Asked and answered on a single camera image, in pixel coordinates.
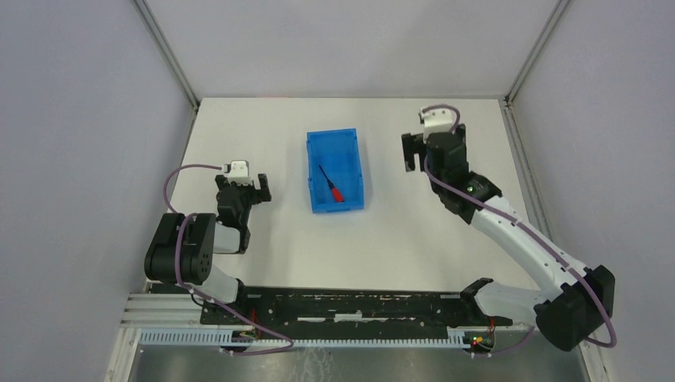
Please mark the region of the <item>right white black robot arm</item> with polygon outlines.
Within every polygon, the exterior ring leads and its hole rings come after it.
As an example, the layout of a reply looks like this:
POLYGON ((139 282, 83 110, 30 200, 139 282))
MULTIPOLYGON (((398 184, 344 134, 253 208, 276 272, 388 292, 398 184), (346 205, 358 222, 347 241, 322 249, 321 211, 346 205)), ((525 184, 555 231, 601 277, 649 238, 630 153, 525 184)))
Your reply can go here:
POLYGON ((480 311, 534 326, 563 351, 582 341, 615 347, 614 275, 557 247, 518 216, 494 183, 470 170, 463 127, 426 129, 422 141, 420 164, 444 207, 502 248, 538 286, 526 290, 488 281, 473 295, 480 311))

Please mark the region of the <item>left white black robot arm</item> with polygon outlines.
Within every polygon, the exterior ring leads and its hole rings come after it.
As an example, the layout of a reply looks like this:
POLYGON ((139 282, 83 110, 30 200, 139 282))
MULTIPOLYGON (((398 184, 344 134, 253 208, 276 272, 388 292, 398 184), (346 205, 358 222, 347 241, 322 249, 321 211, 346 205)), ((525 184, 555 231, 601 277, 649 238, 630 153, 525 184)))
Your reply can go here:
MULTIPOLYGON (((311 131, 306 135, 308 189, 314 214, 365 207, 365 181, 354 129, 311 131)), ((216 210, 184 214, 169 207, 144 259, 146 277, 181 287, 210 304, 240 305, 252 292, 241 279, 213 265, 213 256, 244 254, 250 244, 253 206, 272 200, 265 173, 253 177, 247 160, 211 165, 216 210)))

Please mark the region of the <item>red black screwdriver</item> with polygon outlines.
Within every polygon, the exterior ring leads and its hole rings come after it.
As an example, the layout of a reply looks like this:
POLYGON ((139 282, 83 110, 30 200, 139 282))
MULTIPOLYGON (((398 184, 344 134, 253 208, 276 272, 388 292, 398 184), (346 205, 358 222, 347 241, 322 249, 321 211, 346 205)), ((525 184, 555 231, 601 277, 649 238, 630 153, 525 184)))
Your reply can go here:
POLYGON ((335 184, 329 179, 327 176, 325 170, 323 169, 322 166, 319 166, 320 171, 322 172, 323 177, 326 179, 326 183, 330 189, 331 195, 336 203, 344 203, 345 198, 342 196, 341 192, 339 189, 335 186, 335 184))

